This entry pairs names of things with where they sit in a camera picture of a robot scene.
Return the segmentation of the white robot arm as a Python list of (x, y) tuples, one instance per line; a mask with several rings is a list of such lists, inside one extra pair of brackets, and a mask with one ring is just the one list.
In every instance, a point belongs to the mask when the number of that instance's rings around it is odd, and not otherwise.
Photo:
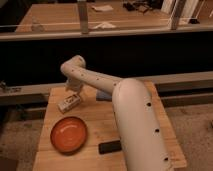
[(80, 92), (85, 83), (112, 96), (127, 171), (174, 171), (144, 83), (88, 70), (80, 55), (64, 62), (60, 70), (67, 77), (68, 89)]

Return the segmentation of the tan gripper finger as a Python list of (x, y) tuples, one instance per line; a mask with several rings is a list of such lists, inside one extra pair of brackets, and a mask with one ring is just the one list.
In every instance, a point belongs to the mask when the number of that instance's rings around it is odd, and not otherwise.
[(79, 95), (80, 95), (80, 97), (82, 98), (83, 101), (87, 100), (87, 95), (86, 95), (85, 90), (82, 90)]

